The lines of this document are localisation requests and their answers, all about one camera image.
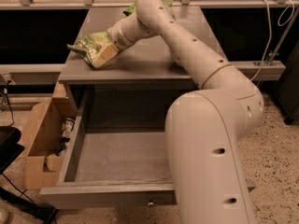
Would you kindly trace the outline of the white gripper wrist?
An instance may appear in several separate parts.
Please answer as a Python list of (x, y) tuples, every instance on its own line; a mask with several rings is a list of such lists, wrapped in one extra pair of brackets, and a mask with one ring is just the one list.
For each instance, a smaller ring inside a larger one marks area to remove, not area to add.
[(112, 43), (105, 44), (93, 57), (93, 67), (100, 68), (114, 58), (119, 50), (130, 48), (136, 43), (135, 23), (121, 20), (107, 30)]

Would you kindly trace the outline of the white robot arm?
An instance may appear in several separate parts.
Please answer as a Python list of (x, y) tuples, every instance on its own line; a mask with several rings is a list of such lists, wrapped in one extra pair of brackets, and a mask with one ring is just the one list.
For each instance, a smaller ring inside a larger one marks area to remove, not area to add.
[(259, 89), (179, 25), (163, 0), (137, 0), (135, 12), (108, 29), (93, 66), (138, 40), (160, 35), (197, 91), (171, 104), (165, 139), (181, 224), (256, 224), (237, 142), (263, 115)]

